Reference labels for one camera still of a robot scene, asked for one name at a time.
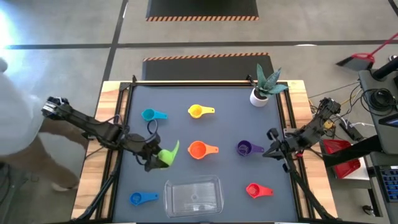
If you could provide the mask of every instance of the succulent plant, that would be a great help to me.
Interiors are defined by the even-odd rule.
[[[277,84],[281,68],[274,72],[269,78],[264,76],[261,65],[257,64],[257,80],[258,83],[255,85],[256,91],[260,96],[269,98],[272,95],[278,94],[288,87],[285,85]]]

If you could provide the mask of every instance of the orange measuring cup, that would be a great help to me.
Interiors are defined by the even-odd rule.
[[[209,146],[202,141],[194,141],[188,147],[188,152],[195,159],[203,159],[208,154],[218,153],[218,147]]]

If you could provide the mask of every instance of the white pot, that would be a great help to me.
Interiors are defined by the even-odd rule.
[[[257,106],[257,107],[265,106],[268,102],[268,98],[266,98],[266,99],[257,98],[254,94],[254,90],[255,89],[253,89],[253,91],[250,94],[250,103],[253,104],[253,106]]]

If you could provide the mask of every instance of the green object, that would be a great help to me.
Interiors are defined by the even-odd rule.
[[[264,72],[262,71],[261,65],[257,64],[258,83],[257,86],[254,87],[261,96],[269,98],[271,95],[278,94],[288,88],[285,85],[277,84],[281,69],[282,68],[279,68],[278,71],[274,72],[269,78],[266,78],[264,76]]]
[[[177,155],[177,152],[178,152],[179,147],[180,147],[180,141],[178,140],[178,141],[177,141],[177,144],[175,145],[175,147],[174,147],[174,149],[173,149],[173,151],[170,152],[169,150],[162,149],[162,150],[158,153],[157,157],[158,157],[161,161],[165,162],[167,165],[171,166],[171,165],[173,164],[175,155]]]

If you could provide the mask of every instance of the black mat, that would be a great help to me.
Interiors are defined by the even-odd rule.
[[[150,0],[147,12],[148,21],[252,21],[258,16],[256,0]]]
[[[209,58],[169,59],[146,58],[142,64],[143,80],[244,80],[247,75],[257,77],[257,64],[262,66],[268,77],[274,72],[268,55],[229,56]]]
[[[145,172],[130,152],[123,152],[113,222],[297,221],[290,177],[282,168],[283,161],[260,154],[241,157],[236,152],[237,143],[243,139],[268,149],[271,142],[266,131],[277,128],[281,132],[276,98],[270,98],[265,107],[256,108],[249,102],[250,93],[249,87],[137,86],[129,114],[131,132],[147,136],[142,111],[163,111],[169,119],[159,121],[160,146],[172,149],[179,140],[180,149],[171,167],[150,172]],[[191,118],[187,111],[195,103],[213,106],[215,114]],[[197,140],[218,146],[220,152],[200,161],[193,159],[187,148]],[[198,175],[220,178],[223,211],[216,215],[169,218],[163,202],[166,181]],[[274,189],[274,196],[251,198],[245,189],[252,182]],[[157,192],[159,200],[135,207],[129,203],[129,196],[135,191]]]

